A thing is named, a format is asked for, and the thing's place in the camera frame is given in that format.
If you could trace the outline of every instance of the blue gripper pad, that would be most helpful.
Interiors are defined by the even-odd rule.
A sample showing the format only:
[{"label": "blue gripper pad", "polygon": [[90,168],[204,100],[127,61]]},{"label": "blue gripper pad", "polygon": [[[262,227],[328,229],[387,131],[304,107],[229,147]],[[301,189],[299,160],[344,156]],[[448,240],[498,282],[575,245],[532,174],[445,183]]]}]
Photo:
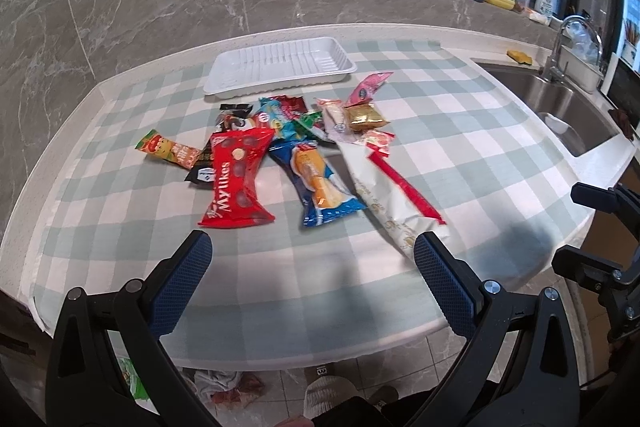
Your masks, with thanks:
[{"label": "blue gripper pad", "polygon": [[455,258],[433,232],[428,232],[415,240],[414,261],[453,332],[470,340],[476,332],[476,304],[450,267],[452,261],[457,263]]},{"label": "blue gripper pad", "polygon": [[182,254],[150,306],[149,330],[158,339],[174,331],[182,312],[206,272],[213,256],[209,235],[201,233]]}]

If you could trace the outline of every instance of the stainless steel sink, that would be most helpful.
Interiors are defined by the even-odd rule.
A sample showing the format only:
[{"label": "stainless steel sink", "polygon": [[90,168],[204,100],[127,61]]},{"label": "stainless steel sink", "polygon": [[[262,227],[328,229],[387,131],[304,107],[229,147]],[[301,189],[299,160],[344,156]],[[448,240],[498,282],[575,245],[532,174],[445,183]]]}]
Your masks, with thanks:
[{"label": "stainless steel sink", "polygon": [[583,94],[567,84],[548,82],[525,68],[478,66],[527,104],[573,156],[581,156],[618,133]]}]

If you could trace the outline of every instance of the gold snack wrapper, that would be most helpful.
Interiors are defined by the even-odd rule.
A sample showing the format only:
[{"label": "gold snack wrapper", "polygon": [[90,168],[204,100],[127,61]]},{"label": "gold snack wrapper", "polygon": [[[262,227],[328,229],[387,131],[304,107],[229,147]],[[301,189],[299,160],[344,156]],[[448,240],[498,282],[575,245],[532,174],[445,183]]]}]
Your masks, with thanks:
[{"label": "gold snack wrapper", "polygon": [[377,129],[389,122],[385,120],[372,103],[361,103],[344,108],[344,115],[354,131]]}]

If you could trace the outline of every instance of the green and white checkered tablecloth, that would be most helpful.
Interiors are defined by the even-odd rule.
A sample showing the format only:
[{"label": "green and white checkered tablecloth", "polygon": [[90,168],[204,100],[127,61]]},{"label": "green and white checkered tablecloth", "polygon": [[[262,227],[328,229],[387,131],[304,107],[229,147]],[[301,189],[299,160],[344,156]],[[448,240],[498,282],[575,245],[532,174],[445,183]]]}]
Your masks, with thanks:
[{"label": "green and white checkered tablecloth", "polygon": [[[574,172],[502,89],[436,42],[344,42],[358,71],[344,82],[291,89],[345,99],[373,71],[394,74],[375,103],[396,134],[389,162],[449,223],[444,241],[481,279],[524,283],[588,217],[571,202]],[[32,285],[50,331],[66,292],[116,291],[174,253],[211,200],[186,172],[134,149],[151,128],[202,147],[218,104],[200,64],[123,89],[106,104],[50,210]],[[241,101],[254,101],[248,96]],[[349,184],[337,150],[330,163]],[[174,333],[180,365],[296,367],[354,357],[438,327],[442,314],[412,261],[368,212],[302,229],[302,205],[265,158],[258,199],[275,222],[208,229],[214,258]]]}]

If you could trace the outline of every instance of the floor tile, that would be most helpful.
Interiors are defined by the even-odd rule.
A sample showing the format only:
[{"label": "floor tile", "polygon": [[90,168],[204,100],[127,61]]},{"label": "floor tile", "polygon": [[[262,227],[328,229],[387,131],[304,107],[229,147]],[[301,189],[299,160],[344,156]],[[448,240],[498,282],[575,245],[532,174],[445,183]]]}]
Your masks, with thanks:
[{"label": "floor tile", "polygon": [[[356,359],[340,360],[335,362],[335,374],[349,380],[357,389],[362,389],[362,381],[358,371],[358,363]],[[296,369],[283,369],[282,383],[284,385],[284,393],[287,400],[301,400],[305,397],[306,380],[302,367]]]},{"label": "floor tile", "polygon": [[[456,361],[457,357],[449,357],[448,359],[441,360],[436,364],[436,373],[438,375],[438,381],[442,381],[444,376],[447,374],[449,368]],[[500,370],[498,368],[498,360],[496,359],[494,363],[494,367],[491,368],[489,375],[487,377],[488,380],[492,380],[494,382],[500,381]]]},{"label": "floor tile", "polygon": [[436,363],[457,354],[466,343],[465,337],[456,335],[449,327],[427,335],[427,340],[431,348],[433,362]]},{"label": "floor tile", "polygon": [[517,338],[517,331],[510,331],[504,338],[498,357],[495,359],[500,374],[503,374],[504,370],[507,368],[507,363],[509,362],[509,357],[511,356],[511,351],[513,351],[513,346],[515,345]]},{"label": "floor tile", "polygon": [[[396,388],[400,398],[409,396],[410,394],[420,393],[420,391],[428,391],[436,387],[437,384],[438,377],[436,375],[436,368],[433,365],[421,371],[417,371],[416,373],[406,375],[402,378],[396,378],[395,380],[386,383],[386,385],[391,385]],[[365,397],[371,397],[379,387],[379,385],[376,385],[365,389]]]},{"label": "floor tile", "polygon": [[216,419],[224,427],[273,427],[289,416],[285,402],[253,402],[245,409],[217,409]]},{"label": "floor tile", "polygon": [[279,371],[254,371],[254,375],[264,384],[264,394],[257,401],[273,402],[285,399]]},{"label": "floor tile", "polygon": [[296,416],[302,416],[302,411],[304,408],[304,400],[287,400],[287,409],[289,410],[289,416],[292,418]]},{"label": "floor tile", "polygon": [[362,386],[372,387],[433,365],[427,339],[358,357]]}]

